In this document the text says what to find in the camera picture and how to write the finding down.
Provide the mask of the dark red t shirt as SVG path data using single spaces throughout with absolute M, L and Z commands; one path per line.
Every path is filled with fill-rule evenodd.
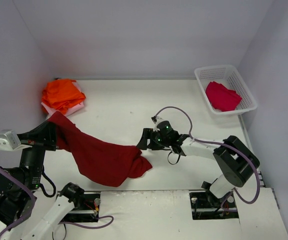
M 97 184 L 117 188 L 126 179 L 140 178 L 153 168 L 136 146 L 88 135 L 61 112 L 51 115 L 47 122 L 55 125 L 58 149 L 71 153 L 80 174 Z

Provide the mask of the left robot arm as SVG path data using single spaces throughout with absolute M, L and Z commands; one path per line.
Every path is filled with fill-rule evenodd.
M 0 132 L 0 151 L 21 151 L 18 167 L 0 167 L 0 240 L 42 240 L 70 211 L 83 206 L 85 191 L 69 182 L 54 193 L 54 205 L 33 230 L 22 235 L 37 200 L 34 192 L 44 189 L 41 177 L 45 175 L 45 153 L 57 149 L 57 126 L 52 122 L 45 121 L 21 134 Z

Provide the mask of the red t shirt in basket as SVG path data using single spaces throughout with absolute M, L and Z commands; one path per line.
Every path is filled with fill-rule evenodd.
M 215 81 L 207 85 L 205 93 L 212 107 L 222 112 L 234 111 L 242 101 L 236 91 Z

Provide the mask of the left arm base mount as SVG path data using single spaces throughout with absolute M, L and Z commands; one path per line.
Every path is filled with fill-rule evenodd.
M 99 192 L 86 192 L 84 203 L 81 205 L 83 213 L 80 216 L 81 223 L 97 223 L 99 218 L 101 194 Z

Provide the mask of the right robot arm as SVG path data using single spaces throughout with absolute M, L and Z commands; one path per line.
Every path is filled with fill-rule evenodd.
M 242 188 L 251 176 L 256 179 L 256 192 L 252 200 L 243 199 L 246 204 L 253 204 L 260 194 L 260 178 L 257 157 L 236 136 L 231 135 L 222 142 L 200 140 L 189 134 L 174 130 L 167 120 L 154 120 L 154 128 L 144 128 L 137 144 L 140 150 L 170 150 L 179 157 L 197 156 L 214 160 L 222 174 L 212 183 L 204 181 L 205 200 L 213 207 L 223 207 L 232 192 Z

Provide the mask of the white plastic basket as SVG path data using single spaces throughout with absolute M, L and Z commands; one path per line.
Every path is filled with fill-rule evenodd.
M 194 70 L 194 74 L 204 101 L 212 114 L 217 116 L 236 116 L 253 111 L 258 107 L 248 86 L 233 65 L 222 64 L 198 67 Z M 241 97 L 241 102 L 235 110 L 220 111 L 212 106 L 206 95 L 207 86 L 211 82 L 222 84 L 226 88 L 235 91 Z

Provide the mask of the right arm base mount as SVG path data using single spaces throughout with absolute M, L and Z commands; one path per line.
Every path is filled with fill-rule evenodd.
M 221 207 L 227 194 L 218 199 L 210 192 L 210 187 L 211 184 L 204 181 L 200 190 L 189 191 L 192 219 L 195 221 L 238 219 L 234 197 L 230 196 Z

